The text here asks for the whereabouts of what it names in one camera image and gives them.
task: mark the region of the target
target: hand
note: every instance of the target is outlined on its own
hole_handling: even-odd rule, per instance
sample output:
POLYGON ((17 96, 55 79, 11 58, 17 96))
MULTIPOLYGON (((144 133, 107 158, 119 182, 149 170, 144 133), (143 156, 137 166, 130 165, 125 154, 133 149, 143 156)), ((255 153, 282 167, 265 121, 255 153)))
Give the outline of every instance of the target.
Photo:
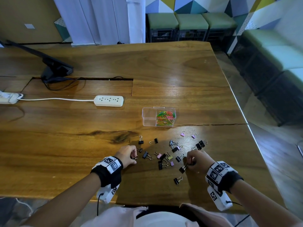
POLYGON ((192 164, 196 162, 194 166, 188 166, 190 170, 207 174, 208 169, 215 161, 203 150, 192 150, 187 152, 187 163, 192 164))
POLYGON ((123 163, 123 169, 127 168, 130 164, 137 164, 136 160, 131 159, 137 156, 136 146, 122 146, 120 150, 115 154, 115 157, 119 158, 123 163))

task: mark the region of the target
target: white curtain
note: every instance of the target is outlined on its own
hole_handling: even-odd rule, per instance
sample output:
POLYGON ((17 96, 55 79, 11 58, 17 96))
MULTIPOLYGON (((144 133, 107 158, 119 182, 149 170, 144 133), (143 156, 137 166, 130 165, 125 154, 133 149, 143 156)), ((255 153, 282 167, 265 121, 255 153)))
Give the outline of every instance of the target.
POLYGON ((145 0, 54 0, 73 45, 145 42, 145 0))

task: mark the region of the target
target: wooden table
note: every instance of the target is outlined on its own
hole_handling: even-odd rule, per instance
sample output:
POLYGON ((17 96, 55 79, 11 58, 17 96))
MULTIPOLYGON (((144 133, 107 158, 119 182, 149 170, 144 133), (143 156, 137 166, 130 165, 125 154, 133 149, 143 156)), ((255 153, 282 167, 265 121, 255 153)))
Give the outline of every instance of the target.
MULTIPOLYGON (((45 68, 41 59, 17 48, 5 48, 0 49, 0 90, 21 92, 27 99, 122 95, 124 104, 104 108, 92 102, 47 100, 1 105, 0 196, 53 198, 120 146, 139 147, 142 135, 141 147, 154 159, 143 159, 143 153, 139 153, 137 164, 123 170, 118 204, 178 206, 190 202, 217 211, 204 178, 189 170, 183 175, 179 172, 183 162, 174 160, 174 167, 158 170, 153 153, 172 154, 172 139, 183 145, 172 154, 174 159, 186 155, 199 140, 207 140, 204 150, 210 156, 229 163, 245 181, 284 206, 209 43, 184 41, 41 51, 73 65, 73 77, 90 79, 79 80, 64 91, 48 91, 40 80, 31 80, 45 68), (133 81, 93 80, 115 76, 133 81), (176 108, 175 127, 142 125, 143 107, 163 106, 176 108), (159 143, 149 145, 154 138, 159 143), (173 179, 180 176, 183 181, 175 185, 173 179)), ((244 210, 234 205, 229 212, 244 210)))

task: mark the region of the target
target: clear plastic box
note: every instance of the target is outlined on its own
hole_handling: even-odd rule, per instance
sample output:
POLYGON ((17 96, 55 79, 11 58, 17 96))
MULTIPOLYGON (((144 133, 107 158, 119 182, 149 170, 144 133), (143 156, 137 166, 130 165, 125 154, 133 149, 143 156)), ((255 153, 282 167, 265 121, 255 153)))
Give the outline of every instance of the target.
POLYGON ((173 126, 176 109, 170 107, 143 107, 143 126, 173 126))

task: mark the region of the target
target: floor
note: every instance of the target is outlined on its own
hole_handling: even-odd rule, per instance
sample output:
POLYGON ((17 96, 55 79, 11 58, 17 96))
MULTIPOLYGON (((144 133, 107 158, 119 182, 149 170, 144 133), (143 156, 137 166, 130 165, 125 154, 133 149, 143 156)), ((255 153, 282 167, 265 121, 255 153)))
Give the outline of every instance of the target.
MULTIPOLYGON (((32 45, 33 49, 65 47, 65 45, 32 45)), ((267 113, 263 105, 252 94, 249 86, 239 75, 238 70, 223 52, 215 52, 218 63, 221 66, 233 93, 247 119, 260 151, 267 166, 284 198, 287 208, 303 219, 303 158, 296 144, 303 140, 303 126, 278 127, 276 122, 267 113)), ((21 199, 32 206, 35 211, 47 202, 43 199, 21 199)), ((0 226, 14 227, 22 223, 30 214, 29 208, 15 202, 14 198, 0 200, 1 207, 11 206, 10 212, 2 217, 0 212, 0 226)), ((100 204, 100 212, 112 205, 100 204)), ((226 218, 235 225, 245 215, 224 214, 226 218)), ((71 224, 72 227, 81 226, 85 221, 96 216, 96 203, 90 202, 71 224)), ((257 226, 251 217, 239 226, 257 226)))

